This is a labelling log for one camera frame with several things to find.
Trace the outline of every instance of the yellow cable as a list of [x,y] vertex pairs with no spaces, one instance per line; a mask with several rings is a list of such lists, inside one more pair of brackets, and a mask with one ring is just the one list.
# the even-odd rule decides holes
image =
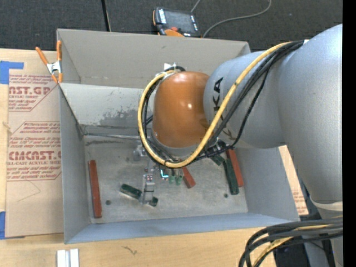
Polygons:
[[293,237],[290,236],[290,237],[288,237],[288,238],[281,238],[281,239],[277,239],[277,240],[273,241],[270,245],[268,245],[268,246],[265,248],[265,250],[263,250],[263,251],[261,252],[260,256],[258,256],[258,258],[255,260],[255,263],[254,263],[254,265],[252,265],[252,267],[255,267],[255,266],[256,266],[256,263],[257,263],[258,261],[260,261],[261,258],[262,258],[263,256],[265,256],[265,254],[267,254],[267,253],[270,252],[271,250],[275,249],[276,247],[278,247],[278,246],[284,244],[286,241],[288,241],[288,240],[290,240],[290,239],[292,239],[292,238],[293,238]]
[[246,77],[246,75],[256,66],[256,64],[258,62],[260,62],[263,58],[265,58],[267,55],[269,55],[270,53],[272,53],[273,51],[277,50],[278,48],[287,45],[289,42],[285,42],[285,43],[280,43],[268,50],[266,50],[265,52],[263,52],[261,55],[259,55],[255,60],[252,61],[252,63],[250,65],[247,66],[246,69],[243,70],[243,72],[240,74],[240,76],[236,79],[235,83],[231,86],[231,88],[229,89],[228,93],[226,94],[224,100],[221,103],[221,106],[219,108],[219,110],[217,111],[214,119],[212,120],[208,130],[206,131],[203,139],[201,140],[199,146],[196,148],[196,150],[184,161],[181,161],[179,163],[173,163],[173,162],[168,162],[164,159],[162,159],[159,155],[157,155],[152,148],[150,147],[150,145],[148,144],[146,137],[145,137],[145,133],[144,133],[144,129],[142,127],[142,109],[143,109],[143,105],[144,105],[144,100],[145,97],[147,95],[148,90],[152,87],[152,85],[157,82],[158,80],[162,79],[164,76],[167,75],[167,73],[162,73],[158,76],[156,76],[145,88],[141,99],[140,99],[140,103],[139,103],[139,109],[138,109],[138,123],[139,123],[139,133],[140,133],[140,137],[142,140],[142,143],[146,149],[146,151],[152,156],[153,159],[155,159],[158,163],[165,165],[168,168],[181,168],[184,166],[187,166],[188,164],[190,164],[198,155],[199,153],[203,150],[204,146],[206,145],[206,143],[208,142],[211,134],[213,133],[213,130],[215,129],[217,123],[219,122],[219,119],[221,117],[221,115],[224,112],[224,109],[226,108],[226,106],[228,105],[228,102],[230,101],[232,95],[234,94],[236,88],[238,87],[238,85],[241,83],[241,81]]

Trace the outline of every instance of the black device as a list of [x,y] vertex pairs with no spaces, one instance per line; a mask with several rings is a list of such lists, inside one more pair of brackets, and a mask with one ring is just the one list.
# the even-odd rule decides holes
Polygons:
[[157,7],[153,24],[158,34],[163,36],[201,37],[199,25],[191,12]]

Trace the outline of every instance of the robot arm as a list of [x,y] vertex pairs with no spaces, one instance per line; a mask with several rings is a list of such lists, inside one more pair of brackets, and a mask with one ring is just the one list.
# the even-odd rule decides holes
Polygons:
[[[163,74],[156,93],[156,151],[145,143],[139,110],[142,142],[157,162],[186,166],[217,138],[234,147],[287,145],[322,218],[342,215],[342,25],[307,42],[227,61],[208,80],[191,72],[173,73]],[[162,113],[169,108],[177,110],[170,119],[177,118],[167,123]],[[189,120],[182,130],[184,116]],[[186,133],[189,127],[192,135]],[[160,149],[167,152],[166,158],[154,156]],[[175,161],[183,156],[185,161]],[[342,266],[342,239],[332,243],[335,261]]]

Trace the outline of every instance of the wooden table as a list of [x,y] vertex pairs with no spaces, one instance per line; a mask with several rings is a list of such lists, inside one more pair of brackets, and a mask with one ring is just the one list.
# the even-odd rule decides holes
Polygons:
[[[238,266],[256,229],[64,244],[63,234],[0,240],[0,266],[56,266],[56,252],[79,249],[81,267]],[[262,264],[275,266],[272,255]]]

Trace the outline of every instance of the black floor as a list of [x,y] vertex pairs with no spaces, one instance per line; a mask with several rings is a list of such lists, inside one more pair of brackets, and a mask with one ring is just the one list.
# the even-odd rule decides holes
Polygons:
[[[197,0],[106,0],[113,32],[153,34],[157,6],[190,11]],[[201,0],[194,11],[204,32],[223,19],[258,13],[269,0]],[[253,51],[309,39],[343,22],[343,0],[272,0],[264,14],[222,24],[207,37],[249,42]],[[0,0],[0,48],[54,50],[56,29],[105,31],[101,0]],[[277,254],[283,267],[307,267],[302,247]]]

